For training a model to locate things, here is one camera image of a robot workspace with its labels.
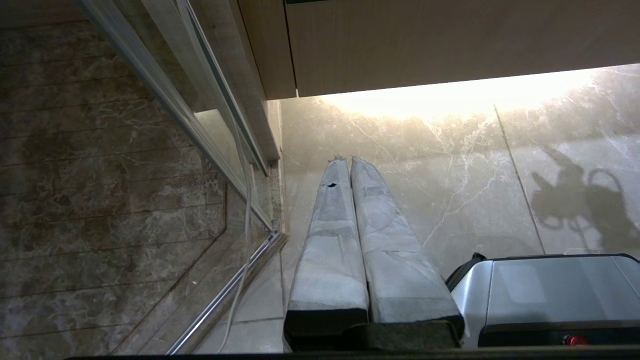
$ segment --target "floor tile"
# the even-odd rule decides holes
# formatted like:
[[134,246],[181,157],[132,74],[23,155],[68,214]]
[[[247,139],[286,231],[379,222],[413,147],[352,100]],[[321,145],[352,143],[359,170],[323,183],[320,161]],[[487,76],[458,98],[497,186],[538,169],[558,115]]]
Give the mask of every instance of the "floor tile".
[[[283,320],[242,322],[231,326],[224,354],[282,352]],[[196,354],[218,351],[225,335],[224,325],[218,325],[202,342]]]
[[545,77],[497,109],[546,252],[639,257],[640,65]]
[[492,102],[441,89],[420,86],[413,97],[391,89],[282,101],[286,297],[317,186],[336,154],[377,166],[444,277],[475,251],[542,253]]
[[242,296],[234,322],[246,322],[283,317],[282,279],[280,256],[273,259],[261,270]]

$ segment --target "red button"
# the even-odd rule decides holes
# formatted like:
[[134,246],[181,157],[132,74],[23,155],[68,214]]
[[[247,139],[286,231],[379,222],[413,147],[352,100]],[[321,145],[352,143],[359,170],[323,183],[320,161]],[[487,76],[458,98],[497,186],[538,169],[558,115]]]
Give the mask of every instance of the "red button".
[[574,347],[576,345],[589,345],[587,339],[582,336],[567,336],[565,342],[567,345]]

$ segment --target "marble wall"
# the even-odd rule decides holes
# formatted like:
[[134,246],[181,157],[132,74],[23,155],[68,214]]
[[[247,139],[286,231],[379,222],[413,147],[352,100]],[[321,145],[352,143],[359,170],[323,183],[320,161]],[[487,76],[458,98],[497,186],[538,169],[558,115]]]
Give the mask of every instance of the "marble wall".
[[210,269],[227,186],[89,22],[0,47],[0,358],[107,354]]

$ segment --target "white cable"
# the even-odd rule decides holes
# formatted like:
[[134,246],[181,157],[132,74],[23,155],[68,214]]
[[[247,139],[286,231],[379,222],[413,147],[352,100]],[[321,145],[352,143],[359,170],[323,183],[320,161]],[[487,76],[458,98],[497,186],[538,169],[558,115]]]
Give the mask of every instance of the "white cable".
[[[191,38],[191,42],[194,47],[198,47],[198,40],[195,38],[195,35],[189,32],[189,20],[191,18],[191,13],[188,7],[189,1],[180,1],[177,3],[177,9],[179,15],[182,17],[182,21],[184,23],[187,32],[189,33],[189,37]],[[242,171],[244,174],[244,183],[246,185],[246,209],[244,211],[244,242],[246,243],[246,261],[244,262],[244,268],[242,271],[242,276],[240,278],[240,283],[238,284],[238,289],[236,290],[236,295],[234,297],[233,303],[231,303],[231,310],[229,311],[229,316],[227,318],[227,326],[225,327],[225,337],[222,339],[222,344],[220,344],[220,348],[216,351],[216,354],[219,354],[222,349],[227,344],[227,340],[229,338],[229,332],[231,330],[231,323],[233,322],[234,316],[236,314],[236,307],[238,305],[238,300],[240,299],[240,294],[242,293],[242,289],[244,286],[244,280],[246,279],[246,273],[249,269],[249,263],[251,261],[251,241],[250,241],[250,228],[251,228],[251,178],[249,177],[249,171],[246,168],[246,159],[244,158],[244,151],[242,148],[242,143],[240,141],[240,130],[238,129],[238,125],[235,121],[233,121],[233,137],[236,143],[236,153],[240,160],[240,165],[242,166]]]
[[227,326],[225,327],[225,337],[222,339],[222,344],[220,344],[220,348],[216,351],[216,354],[219,354],[222,349],[227,344],[227,340],[229,339],[229,332],[231,331],[231,323],[233,322],[234,316],[236,315],[236,306],[238,300],[240,299],[240,294],[242,293],[242,288],[244,285],[244,280],[246,279],[246,273],[249,269],[249,262],[251,261],[251,241],[250,241],[250,224],[251,224],[251,180],[249,178],[249,173],[246,169],[246,163],[244,158],[244,151],[242,149],[242,145],[240,144],[240,135],[238,131],[238,125],[234,122],[234,130],[235,130],[235,141],[236,141],[236,152],[238,157],[240,158],[240,164],[242,164],[242,171],[244,173],[244,182],[246,184],[246,208],[244,210],[244,241],[246,245],[246,261],[244,262],[244,268],[242,271],[242,277],[240,278],[240,283],[238,284],[238,289],[236,290],[236,295],[234,297],[233,303],[231,303],[231,310],[229,311],[229,316],[227,318]]

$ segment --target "silver appliance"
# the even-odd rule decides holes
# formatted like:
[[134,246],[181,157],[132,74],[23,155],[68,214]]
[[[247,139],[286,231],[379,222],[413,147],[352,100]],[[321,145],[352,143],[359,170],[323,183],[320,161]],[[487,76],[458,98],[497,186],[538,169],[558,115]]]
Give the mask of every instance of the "silver appliance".
[[484,260],[450,288],[465,319],[463,348],[640,336],[640,263],[628,255]]

